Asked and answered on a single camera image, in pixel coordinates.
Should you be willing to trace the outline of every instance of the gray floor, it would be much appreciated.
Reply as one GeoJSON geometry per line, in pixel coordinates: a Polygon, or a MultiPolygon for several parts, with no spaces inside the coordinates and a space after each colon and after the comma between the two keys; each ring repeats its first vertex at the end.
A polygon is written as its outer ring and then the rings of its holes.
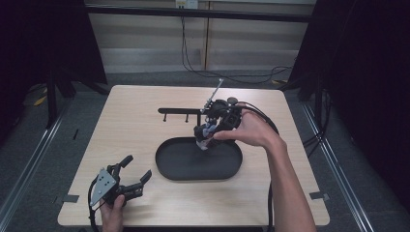
{"type": "MultiPolygon", "coordinates": [[[[228,74],[264,74],[269,72],[220,72],[228,74]]],[[[273,79],[287,79],[290,70],[275,75],[273,79]]],[[[225,88],[276,89],[267,77],[240,77],[242,81],[259,82],[259,84],[239,83],[227,79],[225,88]]],[[[192,72],[151,72],[110,74],[109,89],[116,84],[135,85],[177,85],[215,87],[217,78],[205,78],[192,72]]],[[[10,223],[5,231],[78,231],[79,228],[60,226],[57,217],[61,205],[53,203],[57,196],[66,194],[76,169],[82,159],[88,141],[99,119],[107,96],[99,95],[88,87],[75,84],[77,94],[74,99],[60,99],[59,105],[68,104],[60,128],[48,147],[38,169],[32,176],[10,223]]],[[[37,143],[41,140],[47,119],[46,102],[33,106],[41,91],[27,96],[25,110],[19,124],[2,144],[0,150],[0,168],[3,185],[0,188],[0,205],[3,205],[25,164],[30,159],[37,143]]],[[[297,99],[297,91],[285,92],[286,99],[297,125],[302,140],[313,136],[302,103],[297,99]]],[[[367,164],[360,149],[350,139],[348,131],[337,112],[332,111],[327,137],[331,143],[352,189],[362,203],[373,231],[410,231],[410,217],[397,202],[388,186],[367,164]]],[[[310,164],[322,192],[329,195],[326,207],[331,216],[329,225],[319,227],[318,231],[361,231],[354,219],[345,198],[337,184],[336,178],[325,156],[318,148],[312,154],[310,164]]],[[[258,231],[251,228],[140,228],[138,231],[258,231]]]]}

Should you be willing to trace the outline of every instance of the fingers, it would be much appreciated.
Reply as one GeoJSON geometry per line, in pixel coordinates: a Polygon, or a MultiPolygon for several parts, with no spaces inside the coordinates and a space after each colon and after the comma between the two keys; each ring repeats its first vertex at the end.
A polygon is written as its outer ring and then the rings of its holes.
{"type": "Polygon", "coordinates": [[[126,197],[124,195],[119,195],[114,201],[114,207],[112,211],[121,211],[123,209],[124,201],[126,197]]]}

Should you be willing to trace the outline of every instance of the black cable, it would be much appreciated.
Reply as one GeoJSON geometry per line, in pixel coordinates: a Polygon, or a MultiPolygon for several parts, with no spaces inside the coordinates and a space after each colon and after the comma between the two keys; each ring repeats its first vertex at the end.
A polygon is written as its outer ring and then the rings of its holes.
{"type": "Polygon", "coordinates": [[[181,23],[182,23],[182,49],[181,49],[181,53],[182,53],[182,64],[184,66],[184,68],[192,73],[198,74],[202,77],[207,77],[207,78],[226,78],[226,79],[230,79],[232,81],[235,82],[239,82],[239,83],[244,83],[244,84],[261,84],[261,83],[265,83],[268,82],[272,79],[273,75],[276,75],[278,73],[282,73],[286,70],[289,69],[293,69],[292,66],[277,66],[277,67],[273,67],[271,69],[271,72],[269,74],[261,74],[261,75],[256,75],[256,74],[244,74],[244,75],[222,75],[216,72],[209,72],[209,71],[196,71],[193,69],[192,65],[190,64],[190,58],[188,56],[188,48],[187,48],[187,40],[186,40],[186,35],[185,35],[185,19],[183,17],[181,17],[181,23]],[[188,66],[186,66],[185,64],[185,60],[187,59],[188,62],[188,66]],[[234,77],[268,77],[264,80],[261,81],[243,81],[243,80],[238,80],[238,79],[234,79],[234,77]]]}
{"type": "MultiPolygon", "coordinates": [[[[265,120],[265,122],[268,123],[269,126],[278,134],[277,126],[274,124],[274,122],[265,113],[262,112],[262,110],[260,110],[259,108],[257,108],[253,104],[247,103],[245,101],[239,101],[239,103],[249,104],[251,107],[242,106],[242,105],[232,105],[232,106],[220,108],[216,112],[218,112],[220,110],[227,110],[227,109],[234,109],[234,108],[250,110],[252,112],[255,112],[260,117],[262,117],[265,120]]],[[[271,180],[271,182],[269,184],[269,191],[268,191],[268,228],[267,228],[267,232],[272,232],[272,230],[273,230],[273,217],[274,217],[274,214],[273,214],[273,208],[272,208],[272,201],[273,201],[273,192],[272,192],[272,180],[271,180]]]]}

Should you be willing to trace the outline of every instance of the black metal rod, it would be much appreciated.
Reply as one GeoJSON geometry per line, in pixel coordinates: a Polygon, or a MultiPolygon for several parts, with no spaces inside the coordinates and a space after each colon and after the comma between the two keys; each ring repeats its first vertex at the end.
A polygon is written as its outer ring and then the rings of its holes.
{"type": "Polygon", "coordinates": [[[156,15],[156,16],[184,16],[184,17],[204,17],[204,18],[225,18],[225,19],[246,19],[261,21],[286,21],[286,22],[312,22],[322,20],[312,18],[310,15],[302,14],[264,14],[246,12],[228,12],[214,10],[194,10],[194,9],[173,9],[173,8],[138,8],[127,6],[113,6],[100,4],[85,4],[85,6],[74,5],[42,5],[42,9],[67,11],[78,10],[91,14],[112,14],[112,15],[156,15]]]}

